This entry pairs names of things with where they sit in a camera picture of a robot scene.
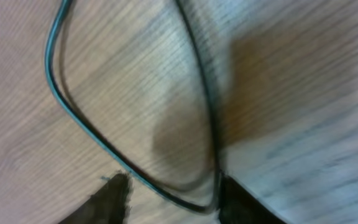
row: cable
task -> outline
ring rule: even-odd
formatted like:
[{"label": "cable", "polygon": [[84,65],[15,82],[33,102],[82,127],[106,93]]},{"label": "cable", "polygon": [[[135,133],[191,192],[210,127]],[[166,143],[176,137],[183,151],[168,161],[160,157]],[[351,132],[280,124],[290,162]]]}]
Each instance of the cable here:
[{"label": "cable", "polygon": [[117,160],[120,165],[122,165],[128,172],[130,172],[134,177],[138,178],[143,184],[148,186],[154,192],[158,193],[163,198],[172,201],[178,206],[190,210],[192,212],[208,214],[215,211],[218,208],[220,188],[221,188],[221,168],[219,162],[219,150],[221,148],[221,141],[219,138],[219,129],[218,122],[215,115],[215,105],[214,105],[214,95],[213,90],[208,85],[207,76],[205,70],[202,66],[200,53],[196,46],[196,41],[194,34],[190,28],[190,23],[186,14],[183,10],[183,6],[179,0],[176,0],[179,12],[183,16],[183,21],[186,25],[187,31],[190,36],[191,43],[193,45],[196,59],[199,65],[200,76],[202,79],[202,84],[204,88],[204,94],[206,97],[206,104],[208,108],[208,118],[211,127],[211,135],[213,142],[213,154],[214,154],[214,189],[213,189],[213,198],[207,205],[197,205],[191,202],[187,202],[170,192],[167,192],[162,187],[158,186],[158,182],[154,180],[151,176],[145,173],[141,168],[137,167],[132,161],[130,161],[125,155],[118,151],[90,122],[81,117],[81,113],[75,110],[70,103],[65,99],[55,80],[55,75],[53,72],[53,55],[55,51],[55,45],[57,37],[62,28],[62,24],[67,17],[67,14],[70,10],[74,0],[62,0],[60,8],[57,12],[56,18],[52,24],[50,30],[48,41],[45,49],[45,73],[48,85],[51,89],[52,94],[62,106],[62,108],[71,116],[71,118],[82,128],[84,131],[96,141],[105,151],[107,151],[115,160]]}]

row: wire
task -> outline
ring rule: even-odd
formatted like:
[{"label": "wire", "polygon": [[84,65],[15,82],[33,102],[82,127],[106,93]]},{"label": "wire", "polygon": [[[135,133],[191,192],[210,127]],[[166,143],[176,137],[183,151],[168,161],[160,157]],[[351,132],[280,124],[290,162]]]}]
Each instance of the wire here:
[{"label": "wire", "polygon": [[74,0],[62,0],[60,8],[57,12],[56,18],[52,24],[52,28],[49,33],[46,49],[45,49],[45,73],[48,85],[52,91],[52,94],[62,106],[62,108],[71,116],[71,118],[94,140],[96,141],[105,151],[107,151],[115,160],[117,160],[120,165],[122,165],[128,172],[130,172],[134,177],[138,178],[143,184],[148,186],[154,192],[158,193],[161,197],[172,201],[178,206],[190,210],[192,212],[208,214],[215,211],[218,208],[220,188],[221,188],[221,168],[219,163],[219,150],[221,148],[220,138],[219,138],[219,129],[218,122],[214,110],[214,95],[213,90],[208,85],[207,76],[205,70],[202,66],[200,52],[196,46],[196,41],[194,34],[190,28],[190,23],[188,18],[183,10],[183,6],[179,0],[176,0],[179,12],[183,17],[183,21],[186,25],[187,31],[190,36],[191,43],[193,45],[196,59],[199,65],[200,76],[202,79],[202,84],[204,88],[204,94],[207,102],[208,108],[208,117],[211,127],[211,135],[213,142],[213,154],[214,154],[214,189],[213,197],[209,204],[207,205],[197,205],[191,202],[187,202],[170,192],[167,192],[162,187],[158,186],[158,182],[154,180],[151,176],[145,173],[141,168],[136,166],[131,160],[129,160],[125,155],[116,149],[90,122],[81,117],[81,113],[75,110],[70,103],[65,99],[55,80],[55,75],[53,72],[53,55],[55,51],[55,45],[57,37],[62,28],[62,24],[66,19],[70,6]]}]

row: wood grain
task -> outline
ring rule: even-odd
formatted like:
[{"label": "wood grain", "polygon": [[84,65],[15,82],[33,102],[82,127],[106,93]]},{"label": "wood grain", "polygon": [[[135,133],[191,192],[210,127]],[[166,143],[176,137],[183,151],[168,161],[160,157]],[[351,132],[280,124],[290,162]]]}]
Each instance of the wood grain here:
[{"label": "wood grain", "polygon": [[[289,223],[358,223],[358,1],[192,3],[228,172]],[[56,223],[122,169],[46,84],[59,4],[0,0],[0,223]],[[78,0],[67,33],[61,75],[84,114],[156,178],[197,179],[208,121],[174,4]],[[186,198],[207,201],[209,188]],[[216,223],[136,181],[130,205],[128,223]]]}]

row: wooden surface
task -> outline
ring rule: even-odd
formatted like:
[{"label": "wooden surface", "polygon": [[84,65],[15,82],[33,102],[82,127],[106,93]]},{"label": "wooden surface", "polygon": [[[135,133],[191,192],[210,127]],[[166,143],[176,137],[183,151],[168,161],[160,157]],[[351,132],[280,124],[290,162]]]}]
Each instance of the wooden surface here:
[{"label": "wooden surface", "polygon": [[[46,84],[59,4],[0,0],[0,223],[56,223],[122,169]],[[358,1],[196,1],[194,13],[229,173],[289,223],[358,223]],[[84,114],[153,176],[202,174],[204,99],[172,2],[79,0],[67,33],[62,75]],[[137,181],[130,205],[128,223],[216,223]]]}]

